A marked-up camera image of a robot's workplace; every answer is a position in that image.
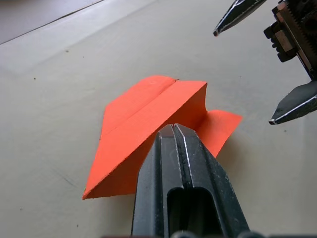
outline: black plastic part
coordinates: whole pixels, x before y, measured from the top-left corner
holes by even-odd
[[[281,43],[275,35],[279,31],[283,31],[283,33],[285,34],[285,37],[293,47],[291,50],[284,51]],[[297,49],[291,36],[280,23],[275,22],[272,25],[270,25],[268,28],[264,30],[264,34],[268,39],[271,39],[271,42],[273,43],[272,47],[276,48],[276,51],[278,52],[277,56],[281,62],[289,61],[297,55]]]
[[[259,233],[248,231],[248,232],[242,232],[239,235],[239,238],[265,238],[265,237]]]
[[[179,124],[159,131],[139,171],[131,235],[237,238],[244,231],[228,176],[197,134]]]
[[[303,117],[317,110],[317,81],[301,85],[293,89],[278,104],[269,121],[270,124],[281,124]]]

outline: table surface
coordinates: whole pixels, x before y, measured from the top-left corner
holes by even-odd
[[[267,122],[309,79],[263,35],[277,2],[215,38],[231,4],[107,0],[0,45],[1,236],[129,234],[133,195],[81,196],[105,105],[155,74],[207,81],[209,110],[243,116],[217,159],[252,230],[317,233],[317,114]]]
[[[100,0],[0,1],[0,44]]]

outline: paper airplane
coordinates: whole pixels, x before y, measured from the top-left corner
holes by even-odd
[[[83,199],[134,193],[138,171],[155,135],[167,124],[195,130],[216,156],[241,116],[208,112],[206,88],[206,82],[152,76],[107,105]]]

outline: orange paper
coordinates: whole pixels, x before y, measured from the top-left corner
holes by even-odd
[[[134,193],[155,135],[167,124],[194,129],[216,156],[241,117],[207,112],[206,88],[206,82],[152,76],[107,105],[83,199]]]

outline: gray surface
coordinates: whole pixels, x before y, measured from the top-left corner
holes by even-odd
[[[0,1],[0,44],[100,0]]]
[[[267,123],[279,100],[308,81],[299,61],[280,63],[263,35],[275,4],[265,3],[218,38],[213,27],[231,1],[160,0],[40,62],[23,51],[37,55],[36,42],[2,45],[1,236],[129,234],[133,196],[81,201],[81,195],[104,106],[154,74],[205,80],[208,109],[244,117],[218,160],[251,229],[317,233],[317,114]]]

